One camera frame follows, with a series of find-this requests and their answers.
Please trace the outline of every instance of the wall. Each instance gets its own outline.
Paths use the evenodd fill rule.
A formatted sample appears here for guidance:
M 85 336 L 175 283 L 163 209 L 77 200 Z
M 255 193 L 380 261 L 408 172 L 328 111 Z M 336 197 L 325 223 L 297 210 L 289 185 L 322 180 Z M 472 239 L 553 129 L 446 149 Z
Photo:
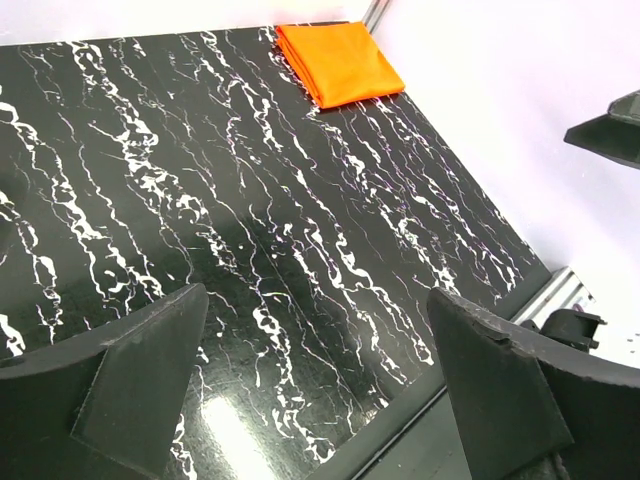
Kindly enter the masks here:
M 407 90 L 552 269 L 603 317 L 595 354 L 640 367 L 640 171 L 566 145 L 640 88 L 636 0 L 394 0 L 376 32 Z
M 369 0 L 0 0 L 0 45 L 360 20 Z

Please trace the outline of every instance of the folded orange towel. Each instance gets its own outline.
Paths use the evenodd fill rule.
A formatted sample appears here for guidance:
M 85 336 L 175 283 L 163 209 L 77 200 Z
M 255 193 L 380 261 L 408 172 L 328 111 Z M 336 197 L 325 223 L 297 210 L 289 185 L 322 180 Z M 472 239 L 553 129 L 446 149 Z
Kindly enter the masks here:
M 404 90 L 362 22 L 276 31 L 278 45 L 320 108 Z

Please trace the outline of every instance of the marble tabletop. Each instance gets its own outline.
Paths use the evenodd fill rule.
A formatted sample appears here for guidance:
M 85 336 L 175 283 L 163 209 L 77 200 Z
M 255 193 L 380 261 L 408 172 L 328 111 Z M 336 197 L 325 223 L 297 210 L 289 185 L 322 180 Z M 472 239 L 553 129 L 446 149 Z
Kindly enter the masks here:
M 0 47 L 0 356 L 203 283 L 167 479 L 304 479 L 434 365 L 429 288 L 541 266 L 406 94 L 319 111 L 274 40 Z

